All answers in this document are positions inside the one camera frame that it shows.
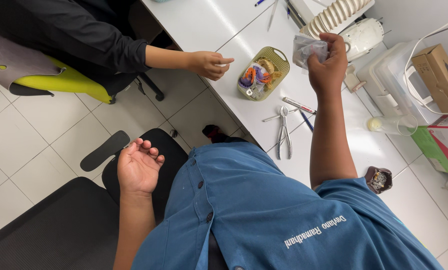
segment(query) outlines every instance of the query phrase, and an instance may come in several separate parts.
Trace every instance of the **basket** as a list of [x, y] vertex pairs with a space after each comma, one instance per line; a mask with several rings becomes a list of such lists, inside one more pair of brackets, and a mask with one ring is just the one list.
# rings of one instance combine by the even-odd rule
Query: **basket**
[[[282, 59], [281, 56], [279, 56], [276, 51], [280, 52], [283, 56], [284, 59]], [[245, 95], [247, 98], [249, 98], [252, 101], [263, 101], [265, 100], [273, 91], [274, 89], [276, 89], [276, 87], [281, 83], [281, 81], [286, 77], [287, 73], [289, 73], [289, 61], [287, 60], [286, 55], [281, 52], [280, 50], [273, 48], [273, 47], [264, 47], [262, 48], [257, 55], [251, 60], [251, 62], [249, 63], [249, 65], [251, 65], [252, 63], [256, 62], [257, 60], [261, 59], [261, 58], [265, 58], [267, 60], [269, 60], [271, 63], [273, 63], [275, 65], [275, 70], [276, 71], [281, 71], [282, 72], [282, 77], [277, 78], [272, 80], [273, 83], [273, 87], [266, 89], [264, 91], [264, 95], [261, 99], [256, 100], [253, 99], [251, 96], [247, 95], [240, 87], [238, 84], [238, 89], [239, 91]], [[247, 67], [245, 68], [245, 70], [241, 73], [241, 76], [244, 76], [245, 72], [247, 70]]]

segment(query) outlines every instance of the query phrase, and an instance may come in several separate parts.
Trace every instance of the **power cord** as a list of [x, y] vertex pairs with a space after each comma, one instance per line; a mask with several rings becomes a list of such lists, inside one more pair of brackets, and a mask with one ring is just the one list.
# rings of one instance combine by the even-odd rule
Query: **power cord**
[[[432, 34], [438, 32], [438, 31], [440, 31], [441, 29], [443, 29], [443, 28], [446, 27], [446, 26], [448, 26], [448, 23], [446, 23], [445, 25], [443, 25], [443, 26], [440, 27], [439, 29], [436, 29], [436, 30], [432, 31], [431, 33], [425, 35], [423, 38], [421, 38], [421, 39], [418, 40], [418, 42], [416, 43], [416, 45], [414, 45], [414, 48], [412, 49], [412, 52], [411, 52], [411, 55], [409, 56], [409, 59], [407, 59], [406, 65], [404, 66], [404, 74], [406, 74], [407, 65], [409, 65], [409, 62], [411, 61], [411, 58], [412, 58], [412, 56], [413, 56], [413, 54], [414, 54], [414, 50], [416, 49], [416, 47], [418, 46], [418, 44], [421, 42], [421, 40], [423, 40], [423, 39], [427, 38], [428, 36], [430, 36], [430, 35], [432, 35]], [[424, 104], [424, 103], [422, 103], [421, 101], [419, 101], [419, 99], [414, 95], [414, 93], [411, 92], [411, 91], [409, 90], [409, 84], [408, 84], [408, 82], [409, 82], [409, 78], [408, 78], [406, 75], [405, 75], [404, 77], [406, 78], [405, 81], [406, 81], [406, 87], [407, 87], [407, 90], [408, 90], [409, 94], [410, 94], [416, 101], [418, 101], [422, 106], [424, 106], [425, 108], [427, 108], [428, 110], [430, 110], [432, 113], [435, 113], [435, 114], [441, 114], [441, 115], [448, 114], [448, 113], [442, 113], [442, 112], [439, 112], [439, 113], [438, 113], [438, 112], [436, 112], [436, 111], [433, 111], [433, 110], [432, 110], [431, 108], [429, 108], [426, 104]]]

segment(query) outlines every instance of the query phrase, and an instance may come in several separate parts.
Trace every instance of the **basket handle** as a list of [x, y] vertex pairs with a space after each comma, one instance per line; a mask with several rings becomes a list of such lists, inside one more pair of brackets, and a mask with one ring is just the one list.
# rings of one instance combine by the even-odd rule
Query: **basket handle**
[[281, 50], [279, 50], [279, 49], [276, 49], [275, 47], [271, 47], [271, 48], [273, 48], [273, 50], [275, 50], [275, 51], [278, 51], [278, 52], [280, 52], [283, 56], [284, 56], [284, 59], [286, 59], [286, 62], [288, 62], [289, 63], [289, 61], [287, 60], [287, 57], [286, 57], [286, 55], [284, 54], [284, 52], [281, 52]]

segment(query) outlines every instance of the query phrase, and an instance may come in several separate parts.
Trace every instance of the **office chair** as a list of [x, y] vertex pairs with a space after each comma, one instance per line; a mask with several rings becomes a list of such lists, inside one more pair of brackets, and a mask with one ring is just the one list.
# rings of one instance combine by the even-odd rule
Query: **office chair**
[[[143, 72], [109, 73], [111, 70], [107, 68], [64, 52], [56, 54], [55, 57], [46, 56], [21, 46], [6, 38], [0, 30], [0, 84], [18, 96], [53, 96], [51, 91], [86, 93], [101, 102], [113, 104], [116, 94], [139, 75], [156, 93], [157, 101], [164, 99], [161, 90]], [[140, 80], [139, 90], [145, 95]]]
[[[156, 224], [162, 222], [173, 179], [187, 154], [166, 132], [152, 129], [141, 136], [166, 160], [152, 193]], [[117, 161], [130, 139], [123, 131], [111, 136], [81, 162], [83, 170], [104, 168], [99, 187], [77, 177], [47, 196], [0, 230], [0, 270], [111, 270], [119, 232]], [[209, 269], [228, 269], [212, 232]]]

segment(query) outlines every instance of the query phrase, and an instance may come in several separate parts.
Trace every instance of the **product box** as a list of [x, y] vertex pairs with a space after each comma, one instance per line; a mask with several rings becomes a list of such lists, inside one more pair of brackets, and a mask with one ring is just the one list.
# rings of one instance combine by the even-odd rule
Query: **product box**
[[411, 60], [441, 112], [448, 113], [448, 56], [443, 46], [425, 48]]
[[448, 115], [430, 126], [419, 126], [411, 137], [436, 170], [448, 173]]

